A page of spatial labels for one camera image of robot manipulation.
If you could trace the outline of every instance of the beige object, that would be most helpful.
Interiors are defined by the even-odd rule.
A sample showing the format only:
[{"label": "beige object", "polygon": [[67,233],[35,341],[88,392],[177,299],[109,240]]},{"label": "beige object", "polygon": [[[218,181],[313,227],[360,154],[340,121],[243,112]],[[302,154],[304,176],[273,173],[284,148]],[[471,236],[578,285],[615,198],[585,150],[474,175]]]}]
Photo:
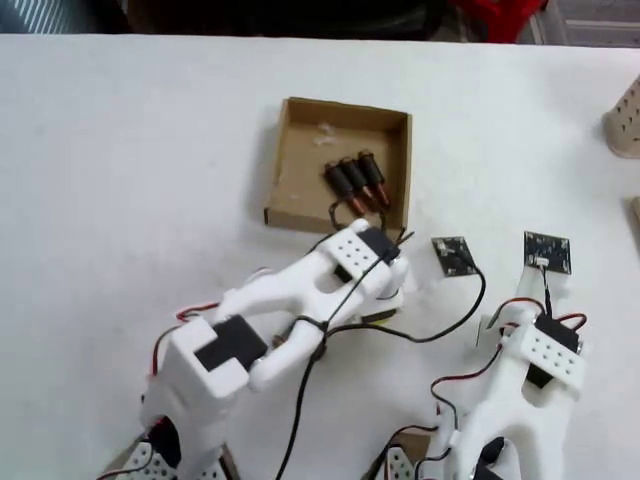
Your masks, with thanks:
[{"label": "beige object", "polygon": [[[391,235],[397,235],[408,220],[411,115],[306,98],[288,98],[282,106],[265,223],[332,232],[328,209],[336,196],[323,178],[324,165],[345,156],[357,156],[364,149],[375,154],[386,178],[385,188],[391,200],[387,227]],[[339,223],[347,224],[355,218],[346,206],[336,210]],[[376,214],[367,214],[366,218],[373,224],[378,222]]]},{"label": "beige object", "polygon": [[640,158],[640,76],[605,115],[604,131],[613,153]]}]

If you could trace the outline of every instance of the white table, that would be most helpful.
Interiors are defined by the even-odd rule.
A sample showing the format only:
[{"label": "white table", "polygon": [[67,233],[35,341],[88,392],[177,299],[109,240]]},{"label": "white table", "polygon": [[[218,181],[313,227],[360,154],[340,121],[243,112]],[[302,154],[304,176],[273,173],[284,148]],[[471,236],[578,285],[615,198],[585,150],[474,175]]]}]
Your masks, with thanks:
[{"label": "white table", "polygon": [[[92,478],[141,430],[151,347],[172,314],[318,238],[261,223],[288,96],[414,115],[405,251],[429,273],[397,328],[433,333],[476,295],[477,278],[439,279],[431,236],[467,237],[485,313],[515,291],[523,230],[571,238],[566,309],[589,314],[594,351],[566,478],[636,475],[640,247],[623,200],[640,193],[640,162],[609,152],[600,117],[640,51],[2,36],[0,58],[3,478]],[[484,362],[472,334],[332,341],[287,478],[359,478],[393,430],[433,420],[435,375]],[[300,376],[239,405],[229,440],[243,478],[275,475]],[[479,391],[445,391],[463,388]]]}]

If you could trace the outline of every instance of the black wire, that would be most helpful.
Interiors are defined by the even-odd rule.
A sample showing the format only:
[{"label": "black wire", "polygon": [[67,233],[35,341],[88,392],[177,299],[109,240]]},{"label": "black wire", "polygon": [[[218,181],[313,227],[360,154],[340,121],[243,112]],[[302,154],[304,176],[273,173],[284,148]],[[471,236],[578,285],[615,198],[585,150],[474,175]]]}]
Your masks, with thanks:
[{"label": "black wire", "polygon": [[344,200],[342,199],[336,200],[331,205],[329,205],[329,218],[331,219],[331,225],[333,225],[333,228],[336,231],[342,230],[346,226],[341,223],[338,223],[338,220],[336,220],[336,208],[338,208],[343,201]]},{"label": "black wire", "polygon": [[414,480],[420,480],[418,473],[420,472],[420,467],[425,462],[439,462],[440,460],[444,460],[451,453],[451,448],[447,448],[441,455],[437,457],[425,457],[416,463],[416,466],[413,469]]},{"label": "black wire", "polygon": [[547,270],[540,267],[542,272],[542,281],[544,282],[544,306],[547,310],[547,316],[553,318],[553,310],[551,309],[551,292],[549,292],[549,284],[547,283]]},{"label": "black wire", "polygon": [[349,330],[375,330],[377,332],[387,333],[389,335],[393,335],[393,336],[396,336],[396,337],[403,338],[405,340],[409,340],[412,343],[430,343],[430,342],[438,340],[438,339],[440,339],[440,338],[442,338],[442,337],[444,337],[446,335],[449,335],[451,332],[453,332],[454,330],[457,330],[462,325],[464,325],[467,322],[467,320],[469,320],[473,316],[473,314],[476,312],[476,310],[480,306],[480,303],[482,302],[482,299],[484,298],[485,290],[487,288],[487,280],[486,280],[484,274],[482,273],[482,270],[480,270],[477,267],[477,265],[475,265],[475,263],[470,261],[464,255],[460,255],[460,258],[464,259],[467,263],[469,263],[470,266],[472,266],[475,269],[476,273],[480,276],[481,285],[480,285],[480,292],[478,293],[478,297],[476,298],[476,301],[473,303],[473,305],[471,306],[469,311],[460,320],[458,320],[454,324],[452,324],[449,327],[445,328],[444,330],[436,333],[435,335],[431,335],[430,337],[416,338],[416,337],[413,337],[412,335],[409,335],[408,333],[399,332],[397,330],[393,330],[391,328],[383,327],[381,325],[374,325],[374,324],[368,324],[368,323],[359,323],[359,324],[353,324],[353,325],[341,325],[339,327],[332,328],[327,333],[327,338],[332,337],[336,333],[346,332],[346,331],[349,331]]},{"label": "black wire", "polygon": [[345,303],[351,298],[353,292],[355,292],[356,288],[362,283],[362,281],[366,278],[367,275],[381,262],[385,259],[385,255],[380,256],[375,262],[373,262],[364,272],[362,272],[362,276],[358,279],[356,283],[353,284],[353,287],[347,292],[342,301],[338,304],[336,309],[333,311],[331,316],[326,322],[322,322],[324,335],[320,345],[313,352],[311,358],[309,358],[309,363],[307,363],[307,368],[302,375],[302,380],[300,381],[300,387],[298,387],[298,396],[296,398],[296,411],[293,417],[293,425],[291,427],[291,433],[289,434],[289,443],[287,444],[287,449],[285,450],[284,457],[282,459],[282,463],[280,464],[280,469],[276,474],[276,480],[280,480],[282,475],[284,475],[284,471],[287,468],[287,464],[289,463],[289,458],[291,457],[291,452],[293,451],[293,446],[296,441],[296,436],[298,435],[298,426],[300,424],[300,416],[302,414],[302,401],[304,400],[304,392],[307,388],[307,383],[309,382],[309,377],[311,375],[311,370],[313,370],[313,366],[318,360],[319,354],[324,351],[326,340],[327,340],[327,326],[333,320],[333,318],[338,314],[340,309],[344,306]]},{"label": "black wire", "polygon": [[309,255],[311,252],[313,252],[316,248],[318,248],[318,245],[320,245],[322,242],[324,242],[327,238],[329,238],[330,236],[333,235],[332,233],[327,233],[324,237],[322,237],[320,240],[318,240],[313,247],[311,247],[311,249],[309,249],[309,251],[307,252],[307,255]]},{"label": "black wire", "polygon": [[416,232],[409,232],[407,233],[407,235],[405,237],[403,236],[399,236],[398,240],[396,240],[396,247],[399,247],[400,245],[402,245],[404,242],[406,242],[407,240],[409,240],[411,237],[413,237],[416,234]]},{"label": "black wire", "polygon": [[[386,255],[387,254],[385,253],[384,255],[380,256],[373,264],[371,264],[371,266],[369,268],[367,268],[367,270],[365,270],[363,272],[362,276],[353,285],[351,290],[349,290],[347,295],[345,295],[345,297],[340,302],[340,304],[336,307],[336,309],[331,314],[329,319],[326,322],[323,323],[325,325],[325,328],[328,327],[328,325],[331,322],[331,320],[336,316],[336,314],[340,311],[340,309],[343,307],[343,305],[349,300],[349,298],[351,297],[353,292],[356,290],[356,288],[358,288],[358,286],[360,285],[360,283],[362,283],[362,281],[365,279],[365,277],[371,272],[371,270],[373,270],[375,268],[375,266],[378,263],[380,263],[382,260],[384,260]],[[293,426],[291,427],[291,433],[289,435],[289,443],[287,444],[287,449],[285,451],[284,458],[282,459],[282,463],[280,464],[280,469],[278,470],[278,473],[276,475],[276,480],[280,480],[282,478],[282,475],[284,474],[284,471],[287,468],[287,463],[289,462],[289,458],[291,457],[291,452],[293,451],[293,446],[295,444],[296,436],[297,436],[297,433],[298,433],[298,426],[299,426],[299,423],[300,423],[300,416],[302,414],[302,401],[304,399],[304,392],[305,392],[305,390],[307,388],[307,383],[309,381],[309,377],[311,375],[311,371],[313,369],[313,366],[314,366],[315,362],[318,359],[318,355],[325,350],[327,340],[331,336],[333,336],[333,335],[335,335],[336,333],[339,333],[339,332],[344,332],[344,331],[348,331],[348,330],[365,330],[366,329],[366,330],[377,330],[377,331],[380,331],[380,332],[383,332],[383,333],[388,333],[390,335],[394,335],[394,336],[397,336],[397,337],[404,338],[404,339],[409,340],[409,341],[411,341],[413,343],[428,343],[428,342],[432,342],[434,340],[438,340],[439,338],[442,338],[445,335],[448,335],[449,333],[453,332],[454,330],[459,328],[461,325],[463,325],[469,318],[471,318],[471,316],[478,309],[478,307],[480,306],[480,302],[482,302],[482,298],[484,297],[484,293],[485,293],[486,286],[487,286],[487,282],[486,282],[486,279],[484,277],[484,274],[475,265],[475,263],[472,260],[468,259],[464,255],[460,255],[460,258],[463,259],[463,261],[465,261],[466,263],[468,263],[471,267],[473,267],[475,269],[476,273],[478,273],[478,275],[480,276],[480,280],[482,282],[481,283],[481,287],[480,287],[480,293],[478,294],[478,298],[474,302],[474,304],[471,307],[471,309],[460,320],[458,320],[456,323],[454,323],[450,327],[445,328],[441,332],[439,332],[439,333],[437,333],[435,335],[432,335],[431,337],[427,337],[427,338],[414,338],[411,335],[408,335],[406,333],[398,332],[398,331],[392,330],[390,328],[382,327],[380,325],[372,325],[372,324],[342,325],[340,327],[335,327],[335,328],[333,328],[331,330],[325,331],[323,339],[322,339],[320,345],[318,345],[318,348],[315,350],[315,352],[313,353],[313,355],[309,359],[309,363],[307,364],[307,368],[305,369],[305,372],[304,372],[304,374],[302,376],[302,380],[300,382],[300,387],[298,388],[298,395],[297,395],[297,399],[296,399],[296,410],[295,410],[295,415],[294,415],[294,419],[293,419]]]},{"label": "black wire", "polygon": [[373,464],[371,466],[371,469],[369,470],[369,475],[367,476],[367,480],[372,480],[376,477],[378,471],[380,470],[380,467],[382,467],[382,465],[384,464],[384,461],[387,457],[387,452],[389,451],[389,449],[391,448],[391,446],[393,445],[393,439],[396,437],[396,435],[398,435],[399,433],[409,429],[409,428],[415,428],[418,430],[422,430],[425,432],[435,432],[438,430],[438,427],[424,427],[422,425],[407,425],[404,427],[399,428],[398,430],[396,430],[395,432],[393,432],[393,434],[391,434],[391,436],[389,437],[389,440],[387,441],[387,443],[384,445],[384,448],[382,449],[382,451],[380,452],[380,454],[378,454],[378,456],[376,457],[376,459],[373,461]]}]

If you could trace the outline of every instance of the copper battery terminal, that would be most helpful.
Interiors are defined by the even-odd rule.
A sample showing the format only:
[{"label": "copper battery terminal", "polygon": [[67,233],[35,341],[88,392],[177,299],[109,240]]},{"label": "copper battery terminal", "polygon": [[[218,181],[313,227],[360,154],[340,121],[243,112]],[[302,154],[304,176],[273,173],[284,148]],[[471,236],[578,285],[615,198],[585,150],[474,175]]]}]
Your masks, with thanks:
[{"label": "copper battery terminal", "polygon": [[384,188],[385,179],[376,163],[373,153],[369,150],[362,150],[358,153],[358,166],[367,179],[369,187],[375,192],[380,205],[388,209],[391,206],[391,202]]},{"label": "copper battery terminal", "polygon": [[351,185],[353,185],[355,192],[364,199],[369,209],[374,212],[379,211],[380,206],[378,205],[373,192],[371,192],[371,189],[367,185],[367,179],[362,171],[360,171],[360,167],[358,167],[358,162],[355,158],[344,157],[340,160],[339,165],[351,182]]}]

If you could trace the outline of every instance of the red object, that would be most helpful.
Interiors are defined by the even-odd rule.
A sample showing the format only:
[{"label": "red object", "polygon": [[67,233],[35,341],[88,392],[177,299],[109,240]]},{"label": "red object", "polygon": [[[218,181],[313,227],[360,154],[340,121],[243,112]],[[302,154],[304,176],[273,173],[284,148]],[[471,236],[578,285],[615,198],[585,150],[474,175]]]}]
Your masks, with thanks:
[{"label": "red object", "polygon": [[482,20],[488,29],[487,42],[515,43],[525,23],[549,0],[451,0],[472,18]]}]

